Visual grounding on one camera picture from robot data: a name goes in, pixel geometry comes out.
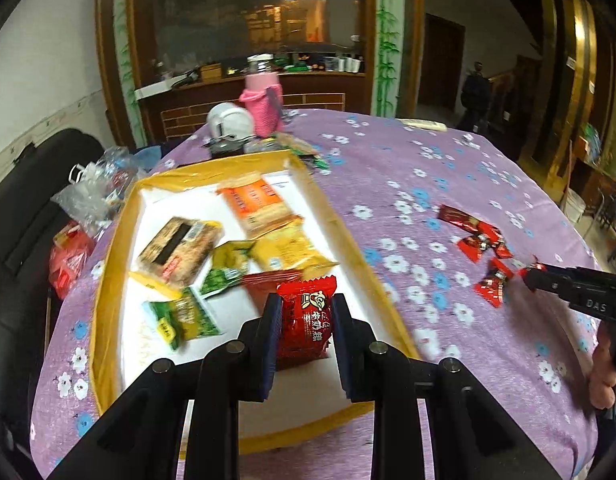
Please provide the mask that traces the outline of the person right hand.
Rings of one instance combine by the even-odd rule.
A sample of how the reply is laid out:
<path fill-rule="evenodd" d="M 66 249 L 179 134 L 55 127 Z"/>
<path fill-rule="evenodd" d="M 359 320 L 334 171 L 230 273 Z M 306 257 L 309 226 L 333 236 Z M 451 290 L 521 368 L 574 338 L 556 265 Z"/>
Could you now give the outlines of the person right hand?
<path fill-rule="evenodd" d="M 588 394 L 594 408 L 607 410 L 612 408 L 616 395 L 616 369 L 610 355 L 611 336 L 608 325 L 600 323 L 597 331 L 597 344 L 592 355 L 592 370 L 588 378 Z"/>

